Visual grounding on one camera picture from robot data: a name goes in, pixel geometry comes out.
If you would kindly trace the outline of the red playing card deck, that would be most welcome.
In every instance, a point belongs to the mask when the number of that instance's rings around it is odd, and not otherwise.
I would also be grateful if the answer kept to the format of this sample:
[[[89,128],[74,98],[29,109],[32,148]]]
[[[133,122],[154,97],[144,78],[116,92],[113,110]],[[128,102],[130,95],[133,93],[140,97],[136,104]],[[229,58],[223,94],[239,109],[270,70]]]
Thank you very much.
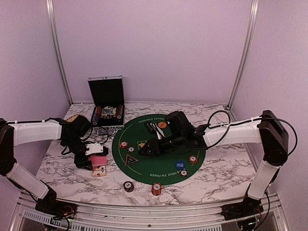
[[[92,167],[105,166],[107,164],[107,156],[102,155],[91,155],[89,157],[89,161],[91,161]]]

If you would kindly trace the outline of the black triangular all-in button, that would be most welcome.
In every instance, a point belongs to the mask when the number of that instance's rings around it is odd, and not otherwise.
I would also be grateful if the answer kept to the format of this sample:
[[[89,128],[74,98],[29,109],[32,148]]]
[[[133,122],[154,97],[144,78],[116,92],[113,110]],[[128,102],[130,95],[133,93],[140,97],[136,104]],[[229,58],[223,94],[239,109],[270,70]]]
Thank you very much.
[[[129,166],[131,164],[137,163],[139,160],[131,155],[126,155],[125,166]]]

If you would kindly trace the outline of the orange round blind button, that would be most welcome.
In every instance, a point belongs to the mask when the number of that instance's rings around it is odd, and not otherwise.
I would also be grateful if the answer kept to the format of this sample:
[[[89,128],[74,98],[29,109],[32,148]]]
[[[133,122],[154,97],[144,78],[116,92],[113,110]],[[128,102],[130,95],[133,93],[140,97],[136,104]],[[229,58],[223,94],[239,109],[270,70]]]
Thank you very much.
[[[158,127],[164,129],[167,127],[167,124],[165,122],[159,122]]]

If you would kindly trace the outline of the red chips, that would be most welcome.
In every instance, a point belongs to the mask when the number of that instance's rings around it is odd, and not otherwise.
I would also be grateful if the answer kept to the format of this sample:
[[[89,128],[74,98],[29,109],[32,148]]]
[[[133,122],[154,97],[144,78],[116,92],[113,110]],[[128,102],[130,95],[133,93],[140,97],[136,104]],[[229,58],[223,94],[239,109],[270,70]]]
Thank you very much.
[[[122,141],[119,143],[119,148],[124,149],[128,146],[128,143],[126,141]]]

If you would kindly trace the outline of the red poker chip stack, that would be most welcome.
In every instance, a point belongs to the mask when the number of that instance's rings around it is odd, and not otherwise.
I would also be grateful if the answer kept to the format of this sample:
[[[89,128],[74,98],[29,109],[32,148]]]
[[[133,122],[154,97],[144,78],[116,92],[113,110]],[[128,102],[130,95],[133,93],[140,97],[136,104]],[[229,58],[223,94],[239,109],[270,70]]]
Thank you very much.
[[[154,183],[151,192],[154,196],[159,196],[162,192],[162,185],[160,183]]]

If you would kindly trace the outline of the dark brown poker chip stack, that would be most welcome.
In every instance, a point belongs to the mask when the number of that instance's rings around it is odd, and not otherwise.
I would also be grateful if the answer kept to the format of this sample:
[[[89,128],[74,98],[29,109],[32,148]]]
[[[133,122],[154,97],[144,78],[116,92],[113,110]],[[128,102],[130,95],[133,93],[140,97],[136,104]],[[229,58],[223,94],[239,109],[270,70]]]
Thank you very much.
[[[134,185],[131,181],[125,181],[123,184],[124,190],[126,192],[132,192],[134,190]]]

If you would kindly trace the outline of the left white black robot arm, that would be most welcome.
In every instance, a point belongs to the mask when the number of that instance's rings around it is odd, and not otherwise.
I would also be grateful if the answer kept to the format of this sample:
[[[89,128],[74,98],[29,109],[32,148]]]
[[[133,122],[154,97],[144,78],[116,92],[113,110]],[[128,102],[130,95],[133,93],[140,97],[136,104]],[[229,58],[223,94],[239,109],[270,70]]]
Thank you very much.
[[[92,154],[92,144],[82,139],[89,129],[90,123],[83,116],[72,122],[60,118],[26,122],[1,119],[0,174],[35,196],[36,210],[50,214],[73,213],[76,204],[57,200],[57,193],[50,186],[17,163],[13,150],[25,143],[60,140],[61,145],[75,155],[78,167],[90,168],[88,156]]]

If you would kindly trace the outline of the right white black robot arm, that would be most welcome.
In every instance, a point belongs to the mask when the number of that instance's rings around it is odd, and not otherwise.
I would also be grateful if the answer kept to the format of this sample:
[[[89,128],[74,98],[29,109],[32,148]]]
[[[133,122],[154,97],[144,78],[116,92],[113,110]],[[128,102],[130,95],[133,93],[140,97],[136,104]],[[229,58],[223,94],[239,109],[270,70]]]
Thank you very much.
[[[264,157],[243,201],[224,205],[222,211],[248,216],[259,209],[261,197],[288,159],[289,136],[282,125],[283,120],[278,119],[272,111],[265,110],[262,115],[248,120],[215,126],[207,123],[194,127],[182,111],[168,114],[165,121],[171,132],[169,136],[164,136],[154,123],[145,123],[148,132],[157,136],[146,142],[139,150],[140,155],[157,157],[176,148],[208,150],[217,145],[261,143]]]

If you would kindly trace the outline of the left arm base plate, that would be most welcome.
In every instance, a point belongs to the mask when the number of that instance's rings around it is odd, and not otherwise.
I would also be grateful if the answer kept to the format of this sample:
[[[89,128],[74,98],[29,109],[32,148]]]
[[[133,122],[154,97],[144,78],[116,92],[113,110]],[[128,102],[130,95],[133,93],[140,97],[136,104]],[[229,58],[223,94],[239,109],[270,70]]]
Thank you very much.
[[[36,203],[35,209],[43,213],[54,215],[58,218],[74,218],[77,210],[77,205],[74,203],[58,200],[51,203],[39,200]]]

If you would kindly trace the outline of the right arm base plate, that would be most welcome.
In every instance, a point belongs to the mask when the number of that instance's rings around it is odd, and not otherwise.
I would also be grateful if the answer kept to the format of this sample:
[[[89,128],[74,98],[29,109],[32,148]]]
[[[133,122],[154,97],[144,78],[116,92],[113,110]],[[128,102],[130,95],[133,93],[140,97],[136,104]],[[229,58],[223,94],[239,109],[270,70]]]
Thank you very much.
[[[253,205],[252,203],[245,204],[244,202],[223,205],[221,207],[221,215],[225,220],[244,218],[264,211],[261,204]]]

